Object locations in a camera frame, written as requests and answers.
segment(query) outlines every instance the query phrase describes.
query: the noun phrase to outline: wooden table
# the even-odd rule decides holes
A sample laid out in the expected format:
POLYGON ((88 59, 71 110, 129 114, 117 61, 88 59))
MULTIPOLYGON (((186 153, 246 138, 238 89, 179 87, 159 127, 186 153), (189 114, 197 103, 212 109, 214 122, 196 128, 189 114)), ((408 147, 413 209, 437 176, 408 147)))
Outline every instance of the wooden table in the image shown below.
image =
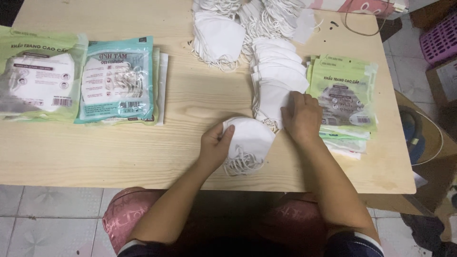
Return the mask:
MULTIPOLYGON (((233 73, 210 69, 191 55, 191 0, 25 0, 15 28, 85 32, 90 40, 154 36, 170 55, 165 126, 88 128, 61 123, 0 123, 0 183, 65 187, 167 188, 196 159, 200 136, 229 117, 252 116, 247 66, 233 73)), ((379 120, 368 154, 357 161, 335 158, 360 193, 414 193, 399 112, 380 36, 360 36, 342 24, 343 14, 316 11, 321 31, 302 57, 330 53, 379 64, 376 112, 379 120), (339 27, 331 24, 334 21, 339 27)), ((349 26, 377 30, 374 16, 350 14, 349 26)), ((286 132, 255 175, 227 177, 218 169, 203 189, 304 192, 302 165, 286 132)))

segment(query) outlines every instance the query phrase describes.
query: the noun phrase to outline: white label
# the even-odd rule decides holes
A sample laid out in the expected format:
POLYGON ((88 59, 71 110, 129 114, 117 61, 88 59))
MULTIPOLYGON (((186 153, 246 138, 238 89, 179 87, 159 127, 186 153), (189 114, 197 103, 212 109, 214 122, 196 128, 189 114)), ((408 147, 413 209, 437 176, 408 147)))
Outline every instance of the white label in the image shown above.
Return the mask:
POLYGON ((457 60, 436 70, 448 101, 457 99, 457 60))

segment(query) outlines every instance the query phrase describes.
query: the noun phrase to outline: cardboard box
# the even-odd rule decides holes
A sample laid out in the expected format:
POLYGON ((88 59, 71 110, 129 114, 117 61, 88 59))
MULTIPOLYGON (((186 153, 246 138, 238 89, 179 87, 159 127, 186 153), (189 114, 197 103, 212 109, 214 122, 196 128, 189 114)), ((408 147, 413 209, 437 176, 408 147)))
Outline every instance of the cardboard box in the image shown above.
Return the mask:
POLYGON ((425 74, 436 105, 439 108, 457 106, 457 57, 425 74))

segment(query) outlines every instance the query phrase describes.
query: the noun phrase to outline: person's right hand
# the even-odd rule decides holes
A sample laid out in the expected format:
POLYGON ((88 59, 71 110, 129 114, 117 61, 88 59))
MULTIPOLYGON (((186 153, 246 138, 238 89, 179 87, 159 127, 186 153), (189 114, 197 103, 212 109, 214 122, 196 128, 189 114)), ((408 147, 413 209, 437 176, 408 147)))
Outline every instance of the person's right hand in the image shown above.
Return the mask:
POLYGON ((294 108, 281 108, 282 123, 292 138, 302 147, 312 147, 318 142, 319 129, 322 123, 322 107, 311 95, 293 91, 290 93, 294 108))

